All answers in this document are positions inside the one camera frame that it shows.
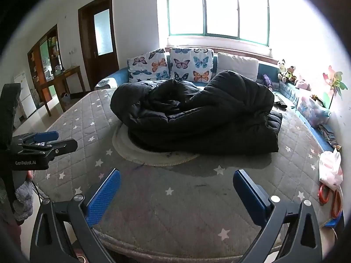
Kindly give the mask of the black puffer down jacket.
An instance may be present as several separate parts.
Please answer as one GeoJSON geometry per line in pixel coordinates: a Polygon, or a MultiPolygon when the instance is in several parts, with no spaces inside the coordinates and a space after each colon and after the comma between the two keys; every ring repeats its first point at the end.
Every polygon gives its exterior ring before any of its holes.
{"type": "Polygon", "coordinates": [[[266,86],[222,71],[203,89],[175,79],[125,83],[110,108],[144,150],[233,156],[278,151],[283,117],[273,105],[266,86]]]}

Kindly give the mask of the white small fridge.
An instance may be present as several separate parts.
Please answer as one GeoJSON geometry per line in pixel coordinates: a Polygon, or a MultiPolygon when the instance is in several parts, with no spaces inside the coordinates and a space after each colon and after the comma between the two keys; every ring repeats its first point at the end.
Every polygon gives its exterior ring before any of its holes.
{"type": "Polygon", "coordinates": [[[27,119],[36,111],[36,105],[30,92],[25,73],[15,76],[14,82],[21,85],[20,107],[24,118],[27,119]]]}

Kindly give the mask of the orange scissors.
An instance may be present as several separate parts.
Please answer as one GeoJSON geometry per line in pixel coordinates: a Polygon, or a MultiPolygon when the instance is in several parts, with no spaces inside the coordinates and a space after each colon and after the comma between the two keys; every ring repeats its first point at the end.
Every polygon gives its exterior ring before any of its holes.
{"type": "Polygon", "coordinates": [[[341,193],[336,189],[333,191],[326,184],[321,184],[318,190],[318,199],[321,205],[331,201],[331,217],[336,219],[342,212],[341,193]]]}

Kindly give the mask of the wooden side table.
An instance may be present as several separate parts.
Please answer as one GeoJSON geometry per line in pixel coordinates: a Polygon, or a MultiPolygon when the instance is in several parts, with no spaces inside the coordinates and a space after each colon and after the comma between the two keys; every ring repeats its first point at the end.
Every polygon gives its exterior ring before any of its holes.
{"type": "Polygon", "coordinates": [[[43,90],[48,89],[51,86],[54,86],[55,92],[57,94],[57,98],[59,100],[59,104],[61,105],[61,109],[63,110],[63,112],[65,112],[66,111],[65,103],[64,103],[61,95],[64,93],[70,94],[70,89],[68,87],[67,78],[71,77],[72,75],[75,75],[75,74],[79,78],[82,92],[86,92],[86,88],[85,88],[84,82],[83,82],[82,73],[81,73],[79,66],[71,67],[71,68],[63,71],[61,74],[55,76],[52,80],[45,81],[43,84],[40,84],[39,81],[35,84],[35,88],[38,91],[40,99],[44,102],[44,105],[48,111],[49,116],[51,116],[51,111],[48,108],[48,105],[47,105],[48,101],[46,100],[46,97],[44,96],[43,90]]]}

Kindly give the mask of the white pink plastic bag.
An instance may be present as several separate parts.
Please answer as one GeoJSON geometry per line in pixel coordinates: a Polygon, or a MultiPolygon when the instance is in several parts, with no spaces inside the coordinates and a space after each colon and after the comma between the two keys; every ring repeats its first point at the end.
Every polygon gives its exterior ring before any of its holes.
{"type": "Polygon", "coordinates": [[[341,160],[342,156],[336,148],[323,152],[319,157],[319,181],[332,191],[339,190],[343,181],[341,160]]]}

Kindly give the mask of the grey star-pattern mattress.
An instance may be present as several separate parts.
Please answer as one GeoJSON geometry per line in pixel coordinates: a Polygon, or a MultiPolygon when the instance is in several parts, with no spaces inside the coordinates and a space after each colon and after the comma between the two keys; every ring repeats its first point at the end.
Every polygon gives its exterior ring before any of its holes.
{"type": "Polygon", "coordinates": [[[237,169],[284,202],[311,201],[319,225],[330,220],[331,205],[318,199],[322,148],[293,111],[283,112],[277,153],[200,154],[153,167],[129,162],[113,147],[119,119],[110,109],[112,95],[112,89],[93,91],[63,113],[51,128],[62,140],[75,139],[78,148],[34,173],[41,193],[58,202],[120,171],[121,187],[94,227],[107,248],[144,262],[238,261],[259,227],[233,188],[237,169]]]}

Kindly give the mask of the dark brown wooden door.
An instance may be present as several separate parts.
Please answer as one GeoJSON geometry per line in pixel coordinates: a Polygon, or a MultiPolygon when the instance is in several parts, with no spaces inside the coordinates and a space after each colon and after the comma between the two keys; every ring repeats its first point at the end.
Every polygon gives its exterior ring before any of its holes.
{"type": "Polygon", "coordinates": [[[94,0],[79,8],[79,35],[84,67],[93,90],[119,70],[115,45],[113,0],[94,0]]]}

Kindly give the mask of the left butterfly pillow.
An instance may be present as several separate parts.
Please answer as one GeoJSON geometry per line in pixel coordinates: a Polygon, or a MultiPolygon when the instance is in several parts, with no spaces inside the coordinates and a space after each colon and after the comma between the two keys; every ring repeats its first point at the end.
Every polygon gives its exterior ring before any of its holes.
{"type": "Polygon", "coordinates": [[[170,79],[165,49],[157,49],[127,59],[129,82],[160,81],[170,79]]]}

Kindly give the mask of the black remote control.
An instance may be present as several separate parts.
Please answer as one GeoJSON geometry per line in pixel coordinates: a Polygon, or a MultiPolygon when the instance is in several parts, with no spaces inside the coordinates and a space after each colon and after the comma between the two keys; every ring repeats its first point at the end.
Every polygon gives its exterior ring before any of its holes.
{"type": "Polygon", "coordinates": [[[286,103],[281,99],[277,94],[274,95],[274,106],[279,107],[280,109],[287,109],[286,103]]]}

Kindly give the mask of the pink plush toy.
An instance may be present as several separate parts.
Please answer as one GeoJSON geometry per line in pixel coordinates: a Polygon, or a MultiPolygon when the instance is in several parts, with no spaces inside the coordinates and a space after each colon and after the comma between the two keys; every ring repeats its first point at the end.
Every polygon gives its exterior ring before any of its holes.
{"type": "Polygon", "coordinates": [[[303,89],[307,91],[311,90],[310,84],[302,77],[297,78],[294,82],[294,85],[297,89],[303,89]]]}

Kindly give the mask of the right butterfly pillow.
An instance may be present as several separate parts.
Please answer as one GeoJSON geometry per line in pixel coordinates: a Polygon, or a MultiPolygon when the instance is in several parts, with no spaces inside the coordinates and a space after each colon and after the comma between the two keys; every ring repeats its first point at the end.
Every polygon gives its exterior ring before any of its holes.
{"type": "Polygon", "coordinates": [[[201,48],[171,48],[170,75],[176,81],[208,84],[213,71],[214,51],[201,48]]]}

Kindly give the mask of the colourful pinwheel toy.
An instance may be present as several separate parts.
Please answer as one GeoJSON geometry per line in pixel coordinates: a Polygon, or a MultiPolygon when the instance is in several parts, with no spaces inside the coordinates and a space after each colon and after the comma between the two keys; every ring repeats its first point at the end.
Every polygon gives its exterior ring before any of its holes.
{"type": "Polygon", "coordinates": [[[323,79],[328,86],[328,90],[323,95],[324,106],[329,109],[336,96],[342,99],[342,92],[348,90],[348,87],[343,82],[343,73],[341,71],[335,71],[330,65],[328,67],[328,73],[323,73],[323,79]]]}

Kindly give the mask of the plain white pillow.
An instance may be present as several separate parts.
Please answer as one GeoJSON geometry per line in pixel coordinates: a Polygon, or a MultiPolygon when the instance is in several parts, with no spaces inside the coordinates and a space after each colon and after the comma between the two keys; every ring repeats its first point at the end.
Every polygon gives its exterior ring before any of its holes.
{"type": "Polygon", "coordinates": [[[257,80],[259,60],[245,56],[217,53],[217,73],[234,71],[253,81],[257,80]]]}

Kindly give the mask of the green framed window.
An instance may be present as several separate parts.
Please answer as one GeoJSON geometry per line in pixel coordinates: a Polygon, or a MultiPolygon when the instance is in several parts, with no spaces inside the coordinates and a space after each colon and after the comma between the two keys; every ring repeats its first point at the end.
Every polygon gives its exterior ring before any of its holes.
{"type": "Polygon", "coordinates": [[[269,45],[269,0],[167,0],[170,36],[203,36],[269,45]]]}

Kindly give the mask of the blue bed frame cushion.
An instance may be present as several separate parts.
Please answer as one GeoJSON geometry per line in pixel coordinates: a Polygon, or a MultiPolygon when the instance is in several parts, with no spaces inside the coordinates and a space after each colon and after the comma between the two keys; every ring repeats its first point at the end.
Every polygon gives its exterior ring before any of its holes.
{"type": "MultiPolygon", "coordinates": [[[[334,147],[337,146],[337,142],[332,128],[327,124],[322,124],[317,128],[312,127],[309,124],[309,122],[297,110],[297,104],[298,104],[299,98],[302,96],[310,97],[320,106],[326,108],[324,106],[324,102],[312,97],[312,94],[310,94],[311,93],[310,91],[297,89],[295,85],[293,85],[289,81],[287,81],[286,83],[283,83],[278,79],[277,65],[259,60],[259,69],[258,69],[258,76],[257,76],[258,83],[263,84],[262,76],[264,74],[267,74],[267,76],[271,79],[273,91],[275,91],[275,93],[279,93],[280,97],[281,95],[284,96],[286,99],[290,101],[290,103],[292,103],[292,105],[288,105],[288,106],[291,106],[291,108],[296,111],[298,117],[304,122],[304,124],[307,125],[307,127],[312,132],[312,135],[316,138],[317,142],[320,144],[322,149],[324,151],[325,150],[333,151],[334,147]]],[[[128,73],[128,68],[125,67],[116,71],[115,73],[112,73],[111,75],[102,79],[101,81],[99,81],[94,87],[94,90],[113,89],[113,88],[117,88],[119,85],[122,85],[128,82],[129,82],[129,73],[128,73]]]]}

